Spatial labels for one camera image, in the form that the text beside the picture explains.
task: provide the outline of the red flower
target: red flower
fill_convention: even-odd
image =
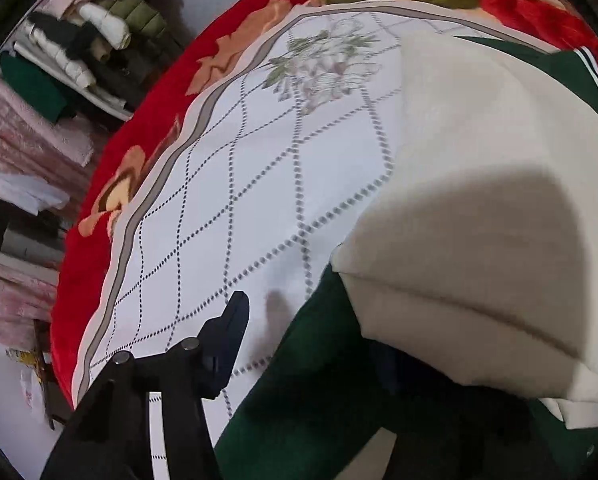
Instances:
[[[598,38],[586,22],[541,0],[481,0],[481,8],[503,25],[557,48],[588,47],[598,61]]]

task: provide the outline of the bed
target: bed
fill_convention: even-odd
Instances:
[[[233,377],[204,404],[216,441],[390,178],[401,102],[390,67],[414,30],[585,46],[598,62],[598,39],[566,0],[240,0],[108,143],[68,234],[51,330],[70,402],[116,351],[163,352],[244,290]]]

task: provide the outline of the gray border stripe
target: gray border stripe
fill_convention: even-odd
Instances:
[[[97,329],[94,337],[92,338],[92,341],[90,342],[88,349],[86,350],[85,364],[84,364],[84,375],[83,375],[82,381],[79,385],[78,401],[84,397],[84,394],[86,393],[86,390],[88,389],[88,386],[89,386],[89,384],[88,384],[89,383],[89,375],[86,373],[86,370],[90,368],[90,363],[92,362],[92,357],[94,356],[96,349],[98,348],[99,344],[101,343],[106,330],[108,330],[108,325],[110,323],[110,318],[112,316],[114,304],[115,304],[115,301],[117,301],[117,296],[119,295],[119,290],[121,289],[121,285],[124,280],[124,275],[126,273],[126,268],[128,266],[128,262],[130,260],[130,254],[133,249],[135,230],[137,229],[139,222],[141,221],[141,218],[143,218],[143,216],[148,212],[148,210],[151,208],[151,206],[153,206],[154,201],[157,199],[157,197],[161,193],[161,190],[163,189],[163,186],[166,183],[166,179],[168,178],[170,171],[172,171],[172,168],[174,167],[175,162],[177,161],[179,156],[186,149],[188,149],[196,140],[198,140],[199,137],[201,137],[201,134],[207,128],[208,123],[210,122],[210,117],[212,116],[212,113],[215,109],[215,105],[217,104],[217,101],[221,97],[221,94],[223,94],[225,89],[229,85],[231,85],[236,79],[238,79],[241,76],[243,76],[244,74],[250,72],[251,70],[256,68],[257,65],[259,65],[263,60],[265,60],[266,56],[268,56],[268,53],[271,51],[272,47],[277,42],[279,37],[281,37],[281,35],[284,34],[285,32],[287,32],[290,28],[294,27],[301,20],[304,20],[306,18],[312,18],[314,16],[324,16],[327,14],[345,14],[347,12],[355,12],[355,13],[383,12],[385,14],[394,14],[396,16],[403,16],[406,18],[420,18],[423,20],[435,20],[438,22],[458,23],[458,25],[464,25],[465,27],[473,28],[474,30],[479,30],[480,32],[485,32],[486,34],[490,34],[491,36],[494,36],[495,38],[498,38],[500,40],[512,41],[513,43],[519,43],[519,44],[522,44],[525,46],[529,46],[535,50],[538,50],[539,52],[543,52],[541,49],[537,48],[536,46],[534,46],[532,44],[525,43],[524,41],[519,40],[518,38],[514,38],[514,37],[509,36],[503,32],[500,32],[493,28],[486,27],[479,23],[473,23],[473,22],[470,22],[469,20],[463,20],[461,18],[439,16],[437,14],[431,14],[429,12],[405,9],[405,8],[401,8],[401,7],[388,7],[388,6],[386,6],[386,7],[375,7],[375,6],[359,7],[359,6],[355,6],[350,9],[324,9],[321,11],[311,12],[309,14],[297,16],[295,19],[293,19],[291,22],[289,22],[285,27],[281,28],[281,30],[279,30],[274,36],[272,36],[271,38],[268,38],[268,40],[266,40],[260,46],[259,50],[256,52],[252,61],[250,61],[250,63],[248,64],[248,66],[245,69],[243,69],[238,74],[232,76],[231,78],[227,79],[224,83],[222,83],[220,86],[215,88],[215,90],[213,90],[213,92],[207,97],[204,104],[202,104],[202,106],[201,106],[201,110],[199,111],[199,116],[197,118],[197,124],[195,125],[195,128],[194,128],[192,134],[190,135],[190,137],[184,144],[182,144],[177,150],[175,150],[175,152],[172,153],[172,155],[169,156],[168,160],[166,161],[166,164],[163,167],[163,170],[161,171],[161,173],[155,180],[154,186],[152,187],[150,192],[148,192],[148,195],[146,196],[145,200],[137,207],[137,210],[133,213],[130,220],[128,221],[128,224],[126,225],[126,229],[124,231],[124,243],[123,243],[123,246],[121,249],[121,253],[119,254],[119,265],[117,268],[117,273],[115,275],[115,280],[113,281],[111,289],[110,289],[108,301],[106,302],[106,310],[103,315],[102,323],[100,324],[99,328]]]

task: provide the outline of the black mechanical device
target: black mechanical device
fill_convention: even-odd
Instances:
[[[119,351],[92,383],[65,426],[41,480],[153,480],[149,394],[161,393],[170,480],[220,480],[201,399],[228,384],[249,319],[234,292],[220,317],[163,354]]]

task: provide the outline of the metal screw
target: metal screw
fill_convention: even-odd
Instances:
[[[186,337],[181,342],[181,347],[184,350],[194,350],[198,346],[199,346],[199,339],[197,339],[196,337]]]
[[[116,365],[122,365],[130,359],[130,352],[126,350],[122,350],[121,352],[117,352],[112,356],[112,361]]]

